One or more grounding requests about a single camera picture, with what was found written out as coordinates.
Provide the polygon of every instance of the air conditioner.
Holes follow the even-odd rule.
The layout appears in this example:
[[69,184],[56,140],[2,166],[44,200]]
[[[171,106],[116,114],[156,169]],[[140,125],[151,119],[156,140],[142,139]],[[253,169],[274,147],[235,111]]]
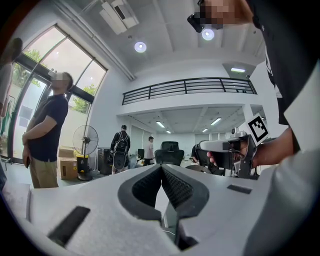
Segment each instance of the air conditioner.
[[115,0],[111,4],[104,2],[102,8],[100,15],[117,35],[139,24],[126,0]]

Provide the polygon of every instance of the white surface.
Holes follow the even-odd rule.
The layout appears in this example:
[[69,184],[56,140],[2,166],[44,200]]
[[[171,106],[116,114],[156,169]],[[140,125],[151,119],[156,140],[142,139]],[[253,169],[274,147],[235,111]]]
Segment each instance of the white surface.
[[256,66],[250,80],[258,93],[259,104],[263,106],[270,137],[276,138],[280,136],[288,126],[279,124],[276,91],[274,85],[270,82],[266,62],[262,62]]
[[285,112],[302,151],[320,147],[320,61],[304,88]]
[[136,73],[136,80],[129,82],[127,90],[188,78],[228,78],[221,62],[215,60],[186,60],[169,63]]
[[86,183],[56,188],[32,188],[30,196],[30,222],[39,230],[50,222],[52,215]]
[[3,196],[16,217],[29,219],[30,185],[7,181]]

